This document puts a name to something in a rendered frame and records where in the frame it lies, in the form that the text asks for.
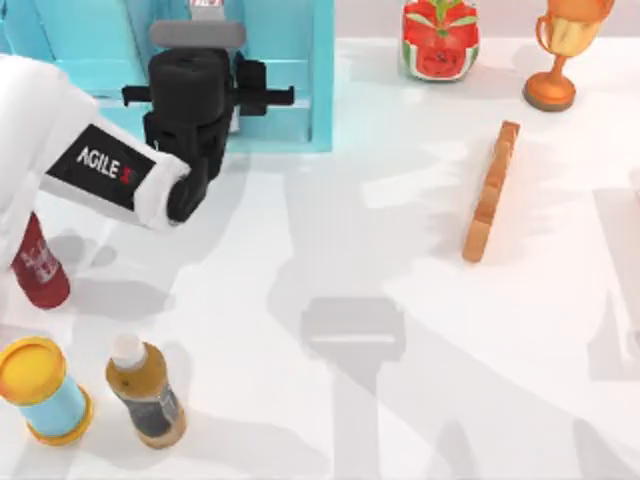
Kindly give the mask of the white and red object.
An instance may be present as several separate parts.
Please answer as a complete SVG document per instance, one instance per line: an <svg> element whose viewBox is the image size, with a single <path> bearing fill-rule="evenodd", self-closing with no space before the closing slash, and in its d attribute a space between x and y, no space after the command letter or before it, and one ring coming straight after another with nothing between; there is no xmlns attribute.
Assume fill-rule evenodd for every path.
<svg viewBox="0 0 640 480"><path fill-rule="evenodd" d="M224 0L190 0L190 11L193 20L225 19Z"/></svg>

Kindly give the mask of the light blue rack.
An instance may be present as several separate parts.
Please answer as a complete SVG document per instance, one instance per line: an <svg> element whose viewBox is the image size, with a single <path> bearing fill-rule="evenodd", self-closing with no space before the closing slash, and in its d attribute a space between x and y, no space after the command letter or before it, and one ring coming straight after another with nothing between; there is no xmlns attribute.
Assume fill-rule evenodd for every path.
<svg viewBox="0 0 640 480"><path fill-rule="evenodd" d="M241 23L240 53L266 66L274 89L295 87L291 106L264 116L234 114L233 152L324 152L332 147L334 0L224 0ZM96 97L104 116L138 138L146 104L124 106L121 90L147 82L160 52L150 37L160 20L193 20L190 0L0 0L0 53L51 62Z"/></svg>

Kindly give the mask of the pale grey rounded box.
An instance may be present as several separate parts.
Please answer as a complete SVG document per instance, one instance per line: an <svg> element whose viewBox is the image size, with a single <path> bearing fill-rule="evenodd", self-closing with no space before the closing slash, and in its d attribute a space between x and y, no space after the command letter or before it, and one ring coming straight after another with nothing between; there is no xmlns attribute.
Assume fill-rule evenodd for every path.
<svg viewBox="0 0 640 480"><path fill-rule="evenodd" d="M151 26L150 37L165 48L238 49L246 42L246 30L225 20L161 20Z"/></svg>

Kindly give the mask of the watermelon plant pot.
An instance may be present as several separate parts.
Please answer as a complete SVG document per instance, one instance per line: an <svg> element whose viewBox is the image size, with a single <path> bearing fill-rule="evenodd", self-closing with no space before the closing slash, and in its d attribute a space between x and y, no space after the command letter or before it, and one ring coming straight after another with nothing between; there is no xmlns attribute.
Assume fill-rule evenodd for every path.
<svg viewBox="0 0 640 480"><path fill-rule="evenodd" d="M457 81L473 66L479 45L474 0L405 0L401 59L406 75Z"/></svg>

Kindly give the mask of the golden trophy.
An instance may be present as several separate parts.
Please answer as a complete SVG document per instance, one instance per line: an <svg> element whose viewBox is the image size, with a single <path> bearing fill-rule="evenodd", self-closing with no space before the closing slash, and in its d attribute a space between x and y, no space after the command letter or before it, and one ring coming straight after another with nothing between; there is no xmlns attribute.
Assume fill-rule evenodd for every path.
<svg viewBox="0 0 640 480"><path fill-rule="evenodd" d="M523 88L525 100L538 110L561 112L575 100L576 87L564 75L569 58L583 53L609 16L615 0L547 0L546 13L536 21L540 47L554 56L550 71L529 77Z"/></svg>

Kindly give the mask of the brown bottle with white cap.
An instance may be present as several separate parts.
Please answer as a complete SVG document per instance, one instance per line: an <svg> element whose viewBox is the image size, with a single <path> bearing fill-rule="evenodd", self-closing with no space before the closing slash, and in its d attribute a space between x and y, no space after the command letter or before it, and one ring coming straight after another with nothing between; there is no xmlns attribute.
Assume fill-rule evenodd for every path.
<svg viewBox="0 0 640 480"><path fill-rule="evenodd" d="M185 411L170 385L165 357L156 346L133 334L117 336L105 374L144 444L164 449L182 438L187 427Z"/></svg>

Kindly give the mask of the blue can with yellow lid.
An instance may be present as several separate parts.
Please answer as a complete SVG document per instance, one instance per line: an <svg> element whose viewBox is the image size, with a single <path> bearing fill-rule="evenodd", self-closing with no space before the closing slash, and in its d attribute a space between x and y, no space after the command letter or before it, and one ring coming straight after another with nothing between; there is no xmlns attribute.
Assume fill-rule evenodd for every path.
<svg viewBox="0 0 640 480"><path fill-rule="evenodd" d="M58 345L45 337L24 337L0 351L0 396L46 445L79 440L92 420L90 396L68 372Z"/></svg>

